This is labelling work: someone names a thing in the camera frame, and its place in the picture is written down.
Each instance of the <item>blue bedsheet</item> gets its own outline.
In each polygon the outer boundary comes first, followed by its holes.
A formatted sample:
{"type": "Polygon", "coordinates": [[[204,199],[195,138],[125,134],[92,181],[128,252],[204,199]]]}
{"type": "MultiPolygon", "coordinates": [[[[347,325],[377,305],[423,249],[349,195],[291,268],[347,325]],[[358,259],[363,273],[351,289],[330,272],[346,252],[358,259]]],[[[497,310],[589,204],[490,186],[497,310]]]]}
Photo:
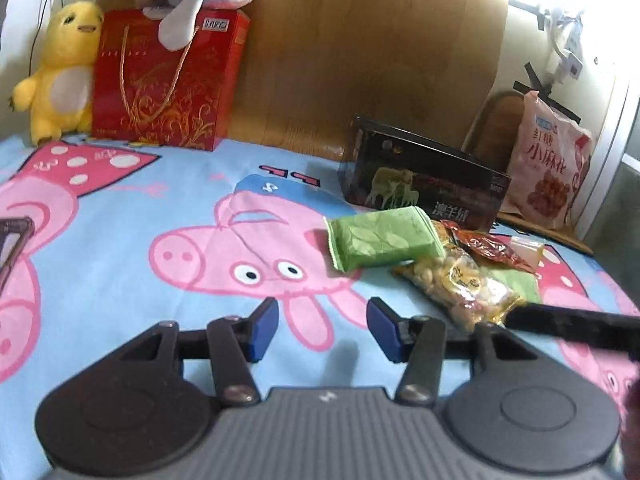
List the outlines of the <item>blue bedsheet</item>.
{"type": "MultiPolygon", "coordinates": [[[[380,296],[403,316],[441,315],[387,269],[327,272],[322,216],[357,212],[336,172],[328,160],[231,140],[213,153],[82,137],[36,152],[17,138],[0,144],[0,217],[28,215],[37,226],[0,298],[0,479],[48,471],[33,417],[71,375],[159,320],[204,328],[249,314],[265,296],[281,315],[253,368],[263,395],[276,385],[393,392],[402,366],[365,330],[366,300],[380,296]]],[[[590,258],[551,243],[545,258],[545,301],[635,311],[590,258]]],[[[622,410],[635,373],[627,362],[526,339],[609,388],[622,410]]],[[[188,363],[186,376],[212,392],[208,363],[188,363]]],[[[440,393],[467,379],[467,362],[447,362],[440,393]]]]}

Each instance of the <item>black box with sheep picture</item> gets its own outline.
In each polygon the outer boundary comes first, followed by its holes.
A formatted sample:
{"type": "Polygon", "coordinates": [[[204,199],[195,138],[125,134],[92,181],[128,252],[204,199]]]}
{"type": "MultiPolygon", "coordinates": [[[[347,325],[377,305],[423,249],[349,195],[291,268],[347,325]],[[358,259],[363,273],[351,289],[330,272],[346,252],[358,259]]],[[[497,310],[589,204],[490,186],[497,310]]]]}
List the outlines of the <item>black box with sheep picture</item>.
{"type": "Polygon", "coordinates": [[[373,209],[417,205],[434,220],[488,231],[511,179],[475,157],[362,117],[338,170],[348,202],[373,209]]]}

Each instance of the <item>ribbed gray surface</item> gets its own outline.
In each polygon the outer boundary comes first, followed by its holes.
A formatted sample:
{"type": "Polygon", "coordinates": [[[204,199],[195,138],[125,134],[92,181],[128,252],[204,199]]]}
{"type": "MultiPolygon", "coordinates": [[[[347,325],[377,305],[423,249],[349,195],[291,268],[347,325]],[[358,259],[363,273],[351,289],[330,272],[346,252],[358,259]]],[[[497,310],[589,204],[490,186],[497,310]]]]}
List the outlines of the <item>ribbed gray surface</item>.
{"type": "MultiPolygon", "coordinates": [[[[56,472],[51,479],[76,480],[56,472]]],[[[380,388],[275,389],[228,410],[189,456],[140,480],[507,480],[523,476],[466,457],[428,410],[380,388]]],[[[609,479],[594,468],[566,480],[609,479]]]]}

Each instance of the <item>pink snack bag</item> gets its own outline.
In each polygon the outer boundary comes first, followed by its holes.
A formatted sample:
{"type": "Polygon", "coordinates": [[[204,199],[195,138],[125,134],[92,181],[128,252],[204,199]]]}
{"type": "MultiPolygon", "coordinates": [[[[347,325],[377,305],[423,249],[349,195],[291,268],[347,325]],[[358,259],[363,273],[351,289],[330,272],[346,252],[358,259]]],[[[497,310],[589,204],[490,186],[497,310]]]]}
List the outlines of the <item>pink snack bag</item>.
{"type": "Polygon", "coordinates": [[[507,199],[525,220],[562,227],[586,175],[592,145],[589,130],[553,111],[538,92],[529,92],[507,168],[507,199]]]}

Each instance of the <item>yellow plush toy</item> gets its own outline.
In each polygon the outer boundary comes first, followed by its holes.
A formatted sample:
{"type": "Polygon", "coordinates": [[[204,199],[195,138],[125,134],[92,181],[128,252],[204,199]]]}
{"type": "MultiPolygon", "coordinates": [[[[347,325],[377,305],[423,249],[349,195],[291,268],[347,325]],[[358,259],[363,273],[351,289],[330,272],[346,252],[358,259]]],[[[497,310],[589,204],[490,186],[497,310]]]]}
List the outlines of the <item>yellow plush toy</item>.
{"type": "Polygon", "coordinates": [[[38,71],[15,87],[12,105],[31,108],[34,146],[65,132],[90,132],[94,63],[104,15],[94,4],[77,2],[50,20],[38,71]]]}

